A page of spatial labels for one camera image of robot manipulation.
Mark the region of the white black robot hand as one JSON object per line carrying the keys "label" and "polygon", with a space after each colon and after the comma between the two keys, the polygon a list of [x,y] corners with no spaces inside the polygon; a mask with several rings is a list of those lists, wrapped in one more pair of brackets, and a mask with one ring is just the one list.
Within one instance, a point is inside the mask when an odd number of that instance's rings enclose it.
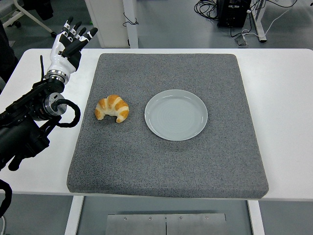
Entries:
{"label": "white black robot hand", "polygon": [[81,22],[71,26],[72,21],[73,17],[69,17],[55,38],[50,54],[49,71],[58,70],[67,75],[76,72],[81,60],[81,50],[98,32],[96,27],[89,31],[85,27],[79,29]]}

